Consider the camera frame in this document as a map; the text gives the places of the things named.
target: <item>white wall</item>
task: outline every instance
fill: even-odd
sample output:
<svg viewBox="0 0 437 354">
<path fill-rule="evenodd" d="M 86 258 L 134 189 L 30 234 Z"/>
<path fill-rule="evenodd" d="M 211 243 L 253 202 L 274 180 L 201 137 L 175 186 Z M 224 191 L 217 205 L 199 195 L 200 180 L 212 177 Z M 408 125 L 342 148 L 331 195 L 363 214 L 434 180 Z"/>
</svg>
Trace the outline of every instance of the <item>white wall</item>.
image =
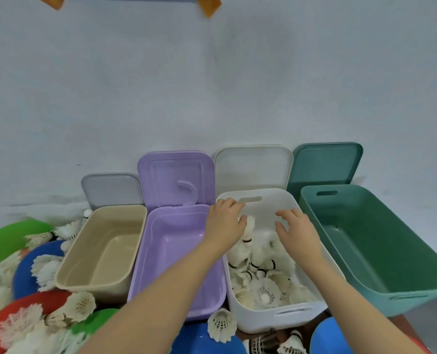
<svg viewBox="0 0 437 354">
<path fill-rule="evenodd" d="M 437 250 L 437 0 L 222 1 L 0 0 L 0 226 L 151 150 L 356 141 Z"/>
</svg>

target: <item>purple lid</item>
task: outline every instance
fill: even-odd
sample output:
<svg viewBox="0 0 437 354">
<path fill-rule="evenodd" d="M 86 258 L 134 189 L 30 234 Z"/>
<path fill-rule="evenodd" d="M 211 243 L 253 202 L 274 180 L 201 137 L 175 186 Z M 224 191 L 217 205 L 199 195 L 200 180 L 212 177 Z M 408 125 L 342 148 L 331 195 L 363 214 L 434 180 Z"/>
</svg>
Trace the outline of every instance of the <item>purple lid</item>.
<svg viewBox="0 0 437 354">
<path fill-rule="evenodd" d="M 215 203 L 215 168 L 201 151 L 158 151 L 138 162 L 148 212 L 163 206 Z"/>
</svg>

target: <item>hand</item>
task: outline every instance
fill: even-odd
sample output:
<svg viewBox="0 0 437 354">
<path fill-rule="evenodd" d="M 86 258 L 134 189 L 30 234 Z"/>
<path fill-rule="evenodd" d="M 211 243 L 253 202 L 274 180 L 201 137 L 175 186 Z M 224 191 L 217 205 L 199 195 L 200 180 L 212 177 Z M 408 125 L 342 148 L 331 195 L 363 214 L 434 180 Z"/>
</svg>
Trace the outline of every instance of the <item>hand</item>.
<svg viewBox="0 0 437 354">
<path fill-rule="evenodd" d="M 287 253 L 304 271 L 323 260 L 319 234 L 306 214 L 293 208 L 279 210 L 276 216 L 289 224 L 289 231 L 286 232 L 284 226 L 276 221 L 276 232 Z"/>
<path fill-rule="evenodd" d="M 238 214 L 244 207 L 244 203 L 231 198 L 220 199 L 210 207 L 202 244 L 210 245 L 209 248 L 218 257 L 223 256 L 243 236 L 246 215 L 238 221 Z"/>
</svg>

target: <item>person's left hand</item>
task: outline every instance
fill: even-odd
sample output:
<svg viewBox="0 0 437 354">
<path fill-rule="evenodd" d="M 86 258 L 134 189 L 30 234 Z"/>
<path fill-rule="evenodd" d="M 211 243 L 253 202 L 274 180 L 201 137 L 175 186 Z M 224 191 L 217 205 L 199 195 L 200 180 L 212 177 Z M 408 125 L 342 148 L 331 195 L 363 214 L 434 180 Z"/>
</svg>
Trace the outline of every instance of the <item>person's left hand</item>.
<svg viewBox="0 0 437 354">
<path fill-rule="evenodd" d="M 244 203 L 232 198 L 220 199 L 210 207 L 202 244 L 214 251 L 216 256 L 223 256 L 243 236 L 246 215 L 238 221 L 238 214 L 244 207 Z"/>
</svg>

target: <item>storage bin lid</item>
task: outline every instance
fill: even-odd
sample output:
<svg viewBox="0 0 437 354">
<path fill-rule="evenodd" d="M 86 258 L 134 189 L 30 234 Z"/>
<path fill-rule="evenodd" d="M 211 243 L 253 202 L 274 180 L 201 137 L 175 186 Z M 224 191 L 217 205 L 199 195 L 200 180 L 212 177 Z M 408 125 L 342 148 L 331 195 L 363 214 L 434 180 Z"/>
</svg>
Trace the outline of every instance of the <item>storage bin lid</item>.
<svg viewBox="0 0 437 354">
<path fill-rule="evenodd" d="M 89 174 L 80 183 L 93 210 L 110 205 L 143 204 L 140 182 L 135 174 Z"/>
<path fill-rule="evenodd" d="M 212 158 L 202 151 L 158 151 L 138 162 L 141 189 L 149 211 L 163 206 L 215 203 Z"/>
<path fill-rule="evenodd" d="M 281 145 L 241 145 L 214 156 L 217 194 L 267 188 L 286 189 L 292 153 Z"/>
<path fill-rule="evenodd" d="M 350 184 L 362 155 L 354 142 L 302 144 L 294 150 L 287 191 L 299 200 L 304 186 Z"/>
</svg>

